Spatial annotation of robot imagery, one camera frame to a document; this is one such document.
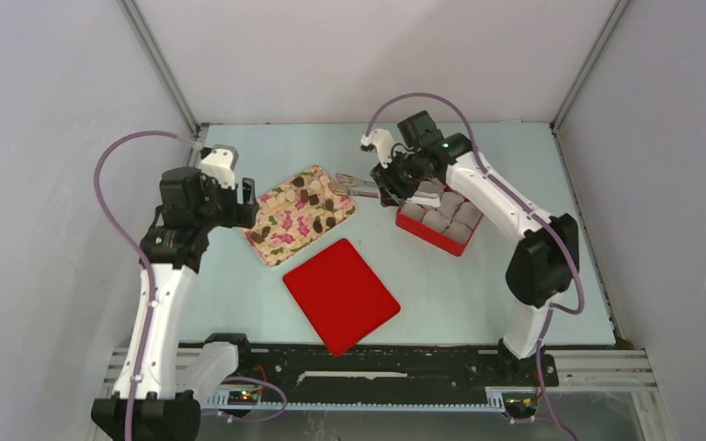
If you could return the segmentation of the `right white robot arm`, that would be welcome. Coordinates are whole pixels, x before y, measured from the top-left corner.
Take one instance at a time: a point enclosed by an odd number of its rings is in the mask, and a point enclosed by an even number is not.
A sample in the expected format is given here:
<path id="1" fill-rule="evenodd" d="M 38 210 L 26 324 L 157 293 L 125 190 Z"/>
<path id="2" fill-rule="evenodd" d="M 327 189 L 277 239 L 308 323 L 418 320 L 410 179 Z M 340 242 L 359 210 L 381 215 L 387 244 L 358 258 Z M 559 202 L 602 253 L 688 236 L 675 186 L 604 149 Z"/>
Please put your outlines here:
<path id="1" fill-rule="evenodd" d="M 575 218 L 550 212 L 521 195 L 487 163 L 470 132 L 445 135 L 426 111 L 398 123 L 405 151 L 393 135 L 368 126 L 360 138 L 364 152 L 375 152 L 370 172 L 384 201 L 404 204 L 420 183 L 437 179 L 471 202 L 515 245 L 505 279 L 516 299 L 497 360 L 503 380 L 520 384 L 534 370 L 546 323 L 558 297 L 579 280 L 579 231 Z"/>

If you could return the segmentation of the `white handled metal tongs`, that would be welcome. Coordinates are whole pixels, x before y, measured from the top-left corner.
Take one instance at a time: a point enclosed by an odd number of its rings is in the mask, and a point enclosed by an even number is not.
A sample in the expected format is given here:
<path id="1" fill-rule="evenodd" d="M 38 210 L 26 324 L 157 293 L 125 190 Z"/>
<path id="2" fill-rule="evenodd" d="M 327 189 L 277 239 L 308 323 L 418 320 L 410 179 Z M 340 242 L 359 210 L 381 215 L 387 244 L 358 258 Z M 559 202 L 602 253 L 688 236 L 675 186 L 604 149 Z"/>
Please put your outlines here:
<path id="1" fill-rule="evenodd" d="M 375 182 L 357 178 L 353 175 L 336 173 L 335 179 L 327 185 L 329 191 L 340 197 L 376 198 L 383 207 L 401 207 L 410 202 L 430 208 L 440 207 L 441 195 L 416 191 L 410 198 L 398 198 L 381 189 Z"/>

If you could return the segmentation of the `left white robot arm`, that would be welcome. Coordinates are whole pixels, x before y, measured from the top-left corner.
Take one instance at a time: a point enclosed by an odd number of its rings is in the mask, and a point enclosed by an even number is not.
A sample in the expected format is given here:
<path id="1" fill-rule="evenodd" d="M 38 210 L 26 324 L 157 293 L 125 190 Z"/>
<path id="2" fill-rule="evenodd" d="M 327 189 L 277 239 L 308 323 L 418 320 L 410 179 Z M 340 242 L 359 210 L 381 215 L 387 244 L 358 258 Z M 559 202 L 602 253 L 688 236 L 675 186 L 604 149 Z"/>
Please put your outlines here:
<path id="1" fill-rule="evenodd" d="M 212 342 L 177 370 L 181 322 L 209 234 L 256 223 L 255 181 L 231 183 L 209 166 L 162 174 L 161 203 L 137 245 L 139 306 L 126 360 L 111 395 L 96 399 L 91 419 L 113 440 L 193 440 L 202 405 L 225 378 L 243 382 L 253 357 L 230 342 Z"/>

